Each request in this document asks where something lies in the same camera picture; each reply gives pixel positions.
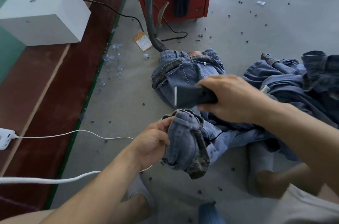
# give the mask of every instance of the white charging cable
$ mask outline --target white charging cable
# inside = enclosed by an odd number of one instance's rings
[[[51,135],[51,136],[17,136],[15,135],[13,138],[50,138],[50,137],[56,137],[56,136],[62,136],[62,135],[68,135],[70,133],[74,133],[74,132],[78,132],[78,131],[84,131],[84,132],[89,132],[97,137],[103,138],[103,139],[118,139],[118,138],[130,138],[132,140],[134,140],[133,138],[129,137],[129,136],[119,136],[119,137],[112,137],[112,138],[106,138],[106,137],[102,137],[97,135],[96,133],[93,133],[91,131],[88,130],[74,130],[65,134],[60,134],[60,135]],[[92,175],[92,174],[96,174],[101,172],[101,170],[95,170],[95,171],[91,171],[88,173],[84,173],[82,175],[79,175],[77,177],[74,178],[70,178],[70,179],[40,179],[40,178],[21,178],[21,177],[0,177],[0,184],[27,184],[27,183],[34,183],[34,184],[63,184],[63,183],[69,183],[69,182],[73,182],[76,180],[79,180],[85,176],[88,175]]]

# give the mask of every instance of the concrete floor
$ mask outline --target concrete floor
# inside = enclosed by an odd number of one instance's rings
[[[310,50],[336,54],[339,0],[240,0],[243,4],[238,1],[210,0],[208,17],[197,22],[173,23],[173,29],[185,30],[189,35],[181,43],[174,40],[166,42],[166,46],[185,52],[214,48],[223,60],[226,72],[235,75],[242,75],[261,53],[297,59]],[[257,1],[266,4],[259,6]],[[138,0],[127,0],[123,14],[136,16],[146,28]],[[118,79],[103,67],[100,75],[107,84],[102,93],[92,95],[80,129],[104,137],[135,137],[147,124],[172,112],[151,88],[150,76],[159,63],[159,53],[152,48],[147,51],[150,59],[142,59],[143,53],[132,39],[138,31],[140,28],[135,20],[120,18],[112,43],[123,43],[120,51],[120,64],[124,67],[122,78]],[[196,42],[199,33],[204,37]],[[160,38],[173,36],[166,26],[161,29]],[[79,133],[62,178],[102,170],[129,143],[129,139],[104,143],[91,134]],[[276,200],[254,198],[247,193],[245,155],[244,148],[228,150],[204,177],[197,180],[156,163],[143,174],[158,206],[156,218],[148,223],[188,223],[188,218],[197,223],[198,206],[213,200],[227,223],[262,223]],[[275,170],[288,169],[292,165],[281,155],[275,155]],[[59,185],[52,208],[60,206],[93,178]],[[202,190],[202,195],[197,194],[198,189]]]

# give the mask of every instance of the white power adapter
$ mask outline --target white power adapter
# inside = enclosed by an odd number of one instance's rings
[[[0,128],[0,150],[5,150],[14,138],[16,138],[14,130]]]

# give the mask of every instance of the person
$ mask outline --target person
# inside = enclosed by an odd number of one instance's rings
[[[263,144],[249,144],[249,181],[253,177],[254,190],[261,196],[282,197],[267,223],[339,223],[339,205],[335,203],[339,195],[339,130],[290,104],[272,100],[240,77],[209,76],[197,85],[213,90],[218,98],[216,104],[200,105],[201,111],[229,122],[260,125],[284,141],[304,162],[287,172],[273,173],[272,155]],[[173,117],[150,124],[60,208],[40,212],[39,218],[32,217],[37,213],[29,213],[0,223],[137,223],[148,218],[155,204],[138,172],[164,155],[172,120]],[[125,192],[129,200],[120,202]],[[225,223],[215,207],[209,206],[213,216],[207,218],[202,209],[199,223]]]

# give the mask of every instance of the forearm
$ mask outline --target forearm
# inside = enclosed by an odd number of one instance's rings
[[[126,147],[90,184],[41,224],[106,224],[139,171],[133,151]]]
[[[339,195],[339,130],[290,104],[275,104],[259,125],[279,137]]]

